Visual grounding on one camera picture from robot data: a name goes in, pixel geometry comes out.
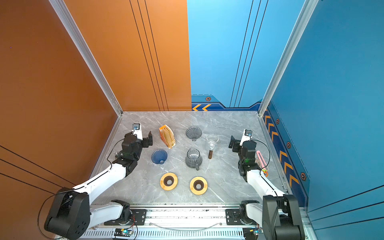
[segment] gray marble table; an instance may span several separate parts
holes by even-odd
[[[95,204],[104,204],[113,199],[120,199],[131,204],[238,204],[242,200],[261,201],[253,187],[239,175],[237,153],[228,148],[231,135],[240,139],[245,128],[253,131],[253,137],[265,142],[256,112],[124,112],[109,151],[118,140],[124,138],[124,134],[131,131],[133,123],[141,123],[143,137],[147,137],[149,131],[152,132],[153,146],[144,148],[133,173],[107,189],[94,201]],[[176,145],[172,149],[168,149],[160,139],[159,127],[164,124],[172,129],[176,139]],[[185,135],[186,129],[190,126],[198,126],[202,129],[203,134],[196,142],[192,142]],[[212,159],[208,159],[209,147],[206,140],[210,133],[219,136]],[[189,168],[185,164],[185,156],[190,147],[198,149],[203,157],[199,171]],[[168,159],[163,165],[154,164],[151,161],[152,153],[158,149],[164,149],[168,153]],[[121,144],[119,143],[113,153],[120,150]],[[268,161],[267,148],[258,144],[257,150],[260,150],[264,159]],[[114,160],[114,154],[111,154],[110,160]],[[276,165],[270,163],[268,166],[268,178],[276,187],[283,190]],[[105,160],[99,172],[107,167],[109,167],[109,163]],[[160,178],[167,172],[173,172],[178,177],[178,184],[171,191],[165,191],[160,187]],[[201,176],[208,182],[208,190],[202,195],[195,195],[189,189],[190,181],[196,176]]]

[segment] robotic arm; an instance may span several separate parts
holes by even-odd
[[[46,231],[75,240],[89,227],[109,220],[125,224],[131,219],[127,202],[113,200],[104,205],[91,204],[107,188],[134,170],[143,147],[153,145],[151,132],[148,138],[143,138],[140,124],[135,123],[132,128],[124,136],[122,150],[109,168],[72,189],[64,187],[58,191],[45,220]]]
[[[267,240],[304,240],[304,228],[297,199],[275,187],[264,175],[255,158],[256,142],[252,131],[245,129],[241,140],[231,136],[229,148],[239,155],[240,175],[263,199],[242,201],[240,218],[245,224],[255,224],[263,229]]]

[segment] wooden coaster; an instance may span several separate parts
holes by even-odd
[[[160,186],[162,189],[169,191],[176,187],[177,185],[177,176],[174,173],[168,172],[164,174],[160,179]]]
[[[202,177],[194,177],[189,184],[189,188],[196,195],[201,195],[208,189],[207,181]]]

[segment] brown wall panel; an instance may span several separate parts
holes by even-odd
[[[82,183],[114,125],[114,110],[49,1],[2,1],[0,38],[0,145],[74,184]],[[3,148],[0,159],[73,187]],[[0,173],[49,192],[60,189],[4,161]],[[0,181],[0,239],[44,239],[36,218],[51,193],[3,175]]]
[[[190,110],[187,1],[65,3],[124,111]]]

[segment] yellow chevron arrow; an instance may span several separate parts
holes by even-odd
[[[272,142],[273,142],[273,136],[274,136],[274,135],[279,136],[279,135],[277,134],[277,132],[272,131]]]
[[[207,107],[209,107],[209,106],[211,106],[211,104],[208,104],[207,106],[203,107],[203,110],[204,110],[204,111],[208,111],[208,110],[207,110]]]
[[[286,154],[285,152],[283,152],[283,151],[280,150],[280,162],[281,162],[281,156],[282,156],[282,155],[288,157],[287,154]]]
[[[266,119],[271,118],[271,116],[265,116],[265,125],[266,125]]]
[[[299,181],[292,175],[289,175],[289,186],[292,187],[292,180],[297,182],[297,184],[300,184]]]
[[[196,105],[194,108],[192,108],[193,110],[195,110],[196,112],[198,111],[196,108],[200,107],[201,104],[198,104]]]
[[[291,164],[288,164],[287,162],[284,162],[284,172],[287,173],[287,167],[293,170],[293,167]]]
[[[268,132],[271,132],[271,126],[274,127],[273,123],[268,123]]]

